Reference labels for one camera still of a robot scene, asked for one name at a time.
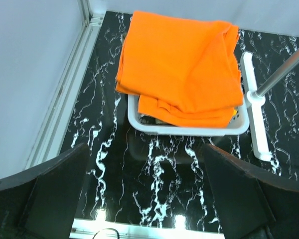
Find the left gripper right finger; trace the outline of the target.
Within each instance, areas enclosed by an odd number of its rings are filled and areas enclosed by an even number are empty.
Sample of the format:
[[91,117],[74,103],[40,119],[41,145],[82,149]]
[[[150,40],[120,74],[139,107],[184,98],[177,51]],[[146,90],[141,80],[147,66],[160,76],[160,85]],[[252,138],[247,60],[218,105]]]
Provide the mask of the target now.
[[211,144],[204,164],[224,237],[299,239],[299,182]]

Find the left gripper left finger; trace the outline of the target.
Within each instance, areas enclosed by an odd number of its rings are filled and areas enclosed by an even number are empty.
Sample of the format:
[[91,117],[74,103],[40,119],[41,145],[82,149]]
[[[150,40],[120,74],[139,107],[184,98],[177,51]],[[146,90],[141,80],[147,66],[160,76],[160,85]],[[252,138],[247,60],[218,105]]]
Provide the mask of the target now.
[[88,161],[81,143],[0,179],[0,239],[69,238]]

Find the camouflage yellow trousers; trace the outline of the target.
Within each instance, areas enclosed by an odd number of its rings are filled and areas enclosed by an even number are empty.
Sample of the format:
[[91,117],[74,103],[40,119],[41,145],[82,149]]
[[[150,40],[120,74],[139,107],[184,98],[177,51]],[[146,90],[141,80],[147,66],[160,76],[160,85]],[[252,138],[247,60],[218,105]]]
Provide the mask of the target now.
[[[164,121],[161,121],[159,119],[156,119],[154,117],[151,116],[147,116],[144,114],[138,114],[139,117],[139,121],[142,124],[146,124],[146,125],[171,125],[169,123],[166,123]],[[234,109],[234,114],[230,120],[230,123],[232,123],[235,119],[237,119],[239,117],[239,110],[238,108]]]

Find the orange trousers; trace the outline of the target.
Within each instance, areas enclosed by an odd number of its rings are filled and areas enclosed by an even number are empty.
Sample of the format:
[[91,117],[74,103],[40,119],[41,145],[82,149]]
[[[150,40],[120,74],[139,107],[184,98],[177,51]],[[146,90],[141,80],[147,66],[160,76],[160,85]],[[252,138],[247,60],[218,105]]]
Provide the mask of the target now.
[[243,104],[235,56],[239,27],[135,11],[123,42],[116,90],[139,96],[139,113],[169,124],[227,125]]

